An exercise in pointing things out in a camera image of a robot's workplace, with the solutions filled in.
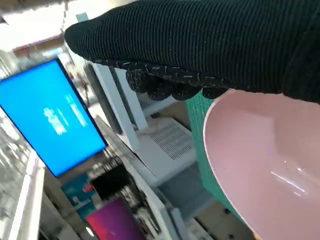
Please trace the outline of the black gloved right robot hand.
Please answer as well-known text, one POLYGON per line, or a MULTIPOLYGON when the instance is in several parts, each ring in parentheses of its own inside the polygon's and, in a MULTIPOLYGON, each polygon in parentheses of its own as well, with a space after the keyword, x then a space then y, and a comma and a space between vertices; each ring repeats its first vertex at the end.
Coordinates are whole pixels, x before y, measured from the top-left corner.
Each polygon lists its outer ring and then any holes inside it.
POLYGON ((69 26, 69 48, 154 101, 229 89, 320 101, 317 0, 138 0, 69 26))

